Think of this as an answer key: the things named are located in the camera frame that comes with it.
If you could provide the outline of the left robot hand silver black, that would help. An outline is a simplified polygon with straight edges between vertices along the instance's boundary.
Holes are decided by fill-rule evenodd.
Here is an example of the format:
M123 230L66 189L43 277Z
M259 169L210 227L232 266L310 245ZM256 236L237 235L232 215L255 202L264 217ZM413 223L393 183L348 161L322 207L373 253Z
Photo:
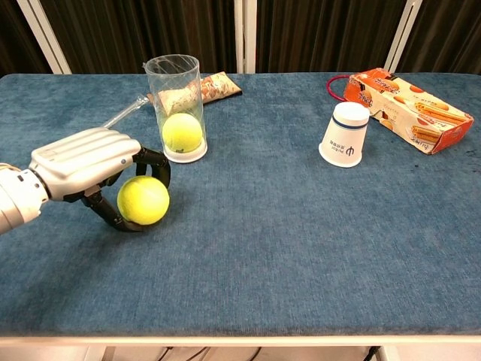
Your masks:
M82 203L109 226L123 232L147 229L124 218L101 194L132 164L136 174L151 175L168 186L171 167L162 152L144 147L129 135L105 127L83 130L31 152L29 169L41 180L49 199Z

